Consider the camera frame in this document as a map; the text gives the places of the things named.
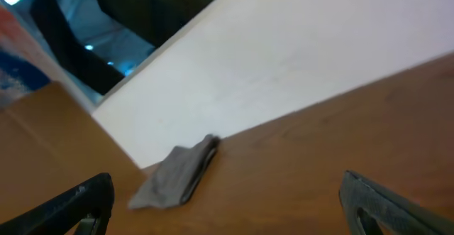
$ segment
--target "table surface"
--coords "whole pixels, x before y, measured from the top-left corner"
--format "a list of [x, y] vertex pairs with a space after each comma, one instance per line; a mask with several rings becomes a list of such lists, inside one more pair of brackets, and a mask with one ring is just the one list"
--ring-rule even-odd
[[108, 234], [347, 234], [338, 199], [355, 170], [454, 220], [454, 55], [225, 138], [193, 198], [126, 210]]

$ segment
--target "cardboard box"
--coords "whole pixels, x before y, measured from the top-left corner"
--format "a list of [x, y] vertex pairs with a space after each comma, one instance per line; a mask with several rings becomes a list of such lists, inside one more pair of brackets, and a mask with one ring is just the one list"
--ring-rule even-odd
[[101, 172], [140, 170], [60, 84], [0, 111], [0, 223]]

